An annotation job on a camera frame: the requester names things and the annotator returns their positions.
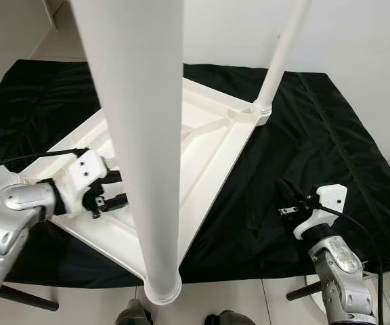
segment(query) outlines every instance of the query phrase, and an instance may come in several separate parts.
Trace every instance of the black cable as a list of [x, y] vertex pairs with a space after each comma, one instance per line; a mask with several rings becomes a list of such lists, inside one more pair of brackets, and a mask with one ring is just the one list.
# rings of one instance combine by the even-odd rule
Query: black cable
[[50, 151], [50, 152], [41, 152], [39, 154], [27, 154], [25, 156], [19, 156], [15, 158], [0, 160], [0, 166], [5, 165], [7, 163], [11, 163], [13, 161], [22, 160], [22, 159], [32, 159], [32, 158], [40, 158], [40, 157], [49, 157], [49, 156], [60, 156], [63, 154], [76, 154], [78, 157], [86, 153], [88, 149], [69, 149], [69, 150], [60, 150], [60, 151]]
[[344, 217], [351, 222], [353, 222], [355, 225], [357, 225], [364, 233], [367, 235], [367, 237], [370, 239], [371, 245], [373, 246], [377, 260], [378, 260], [378, 282], [377, 282], [377, 316], [378, 316], [378, 323], [380, 325], [383, 324], [383, 259], [380, 251], [378, 250], [378, 246], [374, 240], [374, 237], [368, 232], [368, 230], [359, 222], [353, 219], [352, 217], [345, 215], [344, 213], [326, 208], [322, 206], [321, 204], [318, 204], [315, 209], [323, 210], [329, 213], [332, 213], [333, 215], [338, 215], [339, 217]]

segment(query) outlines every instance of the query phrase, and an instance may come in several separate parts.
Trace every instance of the floor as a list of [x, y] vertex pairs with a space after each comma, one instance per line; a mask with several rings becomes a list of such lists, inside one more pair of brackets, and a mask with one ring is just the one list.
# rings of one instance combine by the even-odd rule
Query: floor
[[[85, 53], [68, 3], [57, 11], [55, 23], [32, 59], [85, 61]], [[231, 309], [250, 317], [257, 325], [322, 325], [326, 316], [310, 297], [289, 302], [285, 294], [304, 285], [303, 277], [279, 280], [243, 280], [185, 284], [176, 302], [151, 305], [143, 287], [114, 289], [51, 288], [9, 284], [14, 288], [58, 301], [57, 312], [45, 311], [0, 298], [0, 324], [113, 324], [134, 297], [150, 310], [157, 325], [200, 325], [209, 313]], [[385, 274], [385, 324], [390, 323], [390, 273]]]

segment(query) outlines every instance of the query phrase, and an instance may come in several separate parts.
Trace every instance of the white wall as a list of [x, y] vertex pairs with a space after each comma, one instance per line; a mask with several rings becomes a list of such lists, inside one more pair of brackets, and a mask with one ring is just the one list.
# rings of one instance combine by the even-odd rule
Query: white wall
[[0, 0], [0, 81], [17, 59], [28, 59], [51, 28], [42, 1]]
[[[291, 0], [186, 0], [185, 62], [268, 67]], [[390, 1], [314, 0], [288, 70], [326, 72], [390, 159]]]

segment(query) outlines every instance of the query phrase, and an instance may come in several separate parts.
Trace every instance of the black cloth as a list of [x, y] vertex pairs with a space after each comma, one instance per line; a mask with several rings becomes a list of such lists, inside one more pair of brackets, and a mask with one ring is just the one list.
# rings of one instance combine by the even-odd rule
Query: black cloth
[[[265, 73], [184, 66], [186, 78], [248, 102]], [[0, 159], [48, 150], [99, 107], [86, 63], [16, 62], [0, 84]], [[8, 167], [19, 171], [25, 165]], [[286, 72], [272, 115], [253, 131], [181, 264], [184, 282], [314, 272], [305, 246], [285, 230], [276, 210], [278, 179], [304, 193], [322, 183], [347, 186], [345, 213], [374, 236], [390, 269], [389, 165], [327, 75]], [[339, 218], [334, 230], [375, 271], [374, 250], [359, 228]], [[140, 283], [50, 223], [32, 229], [7, 279], [87, 288]]]

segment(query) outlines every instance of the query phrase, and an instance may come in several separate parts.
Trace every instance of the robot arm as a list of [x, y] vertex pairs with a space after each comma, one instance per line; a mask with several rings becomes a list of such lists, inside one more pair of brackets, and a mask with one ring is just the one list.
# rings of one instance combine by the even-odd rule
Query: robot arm
[[125, 194], [104, 200], [103, 183], [121, 181], [97, 153], [88, 150], [68, 169], [60, 183], [46, 179], [33, 185], [12, 185], [0, 191], [0, 288], [28, 240], [29, 229], [52, 215], [78, 215], [85, 209], [99, 217], [127, 204]]
[[282, 208], [279, 212], [288, 220], [294, 220], [293, 234], [310, 247], [308, 253], [320, 278], [328, 323], [375, 325], [372, 297], [363, 281], [362, 263], [343, 238], [332, 231], [338, 215], [317, 209], [323, 207], [342, 213], [346, 195], [347, 188], [342, 185], [322, 186], [313, 196], [296, 199], [294, 207]]

